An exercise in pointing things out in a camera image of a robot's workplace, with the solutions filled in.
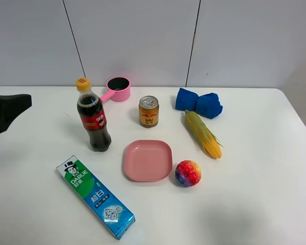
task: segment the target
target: square plate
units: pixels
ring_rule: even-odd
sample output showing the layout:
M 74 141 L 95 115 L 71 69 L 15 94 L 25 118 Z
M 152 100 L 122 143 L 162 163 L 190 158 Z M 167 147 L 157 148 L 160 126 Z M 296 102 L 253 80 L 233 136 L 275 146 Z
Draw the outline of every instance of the square plate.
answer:
M 126 151 L 124 170 L 135 181 L 157 181 L 172 171 L 170 146 L 160 140 L 136 140 Z

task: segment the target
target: cola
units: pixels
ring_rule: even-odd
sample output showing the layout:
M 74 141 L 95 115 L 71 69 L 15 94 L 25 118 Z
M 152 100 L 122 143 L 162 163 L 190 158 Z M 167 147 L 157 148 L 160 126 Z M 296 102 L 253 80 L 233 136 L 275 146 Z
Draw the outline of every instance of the cola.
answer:
M 78 79 L 76 86 L 80 92 L 77 110 L 90 137 L 90 144 L 94 151 L 105 152 L 111 144 L 111 136 L 108 133 L 102 101 L 91 90 L 91 84 L 87 78 Z

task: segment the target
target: yellow corn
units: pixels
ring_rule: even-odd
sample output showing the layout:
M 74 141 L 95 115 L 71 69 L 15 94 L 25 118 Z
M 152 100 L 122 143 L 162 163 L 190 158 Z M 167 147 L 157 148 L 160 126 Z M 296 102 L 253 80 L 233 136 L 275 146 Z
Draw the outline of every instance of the yellow corn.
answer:
M 204 122 L 195 112 L 186 110 L 185 114 L 186 126 L 192 132 L 202 148 L 208 152 L 211 157 L 221 158 L 222 153 L 220 143 L 215 135 L 205 126 Z

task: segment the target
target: blue toothpaste box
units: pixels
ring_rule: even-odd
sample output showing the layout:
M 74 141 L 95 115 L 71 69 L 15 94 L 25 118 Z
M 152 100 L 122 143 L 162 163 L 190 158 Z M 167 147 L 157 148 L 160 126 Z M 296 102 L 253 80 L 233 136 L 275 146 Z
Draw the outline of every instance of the blue toothpaste box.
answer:
M 135 222 L 135 216 L 116 198 L 77 157 L 57 167 L 59 173 L 109 228 L 116 239 Z

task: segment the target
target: darlie toothpaste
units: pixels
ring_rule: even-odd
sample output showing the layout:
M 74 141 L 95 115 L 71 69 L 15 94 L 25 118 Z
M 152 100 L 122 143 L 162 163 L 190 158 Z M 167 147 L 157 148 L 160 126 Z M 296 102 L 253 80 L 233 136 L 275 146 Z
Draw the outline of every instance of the darlie toothpaste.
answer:
M 88 170 L 72 156 L 57 167 L 59 173 L 109 228 L 116 239 L 135 222 L 135 216 Z

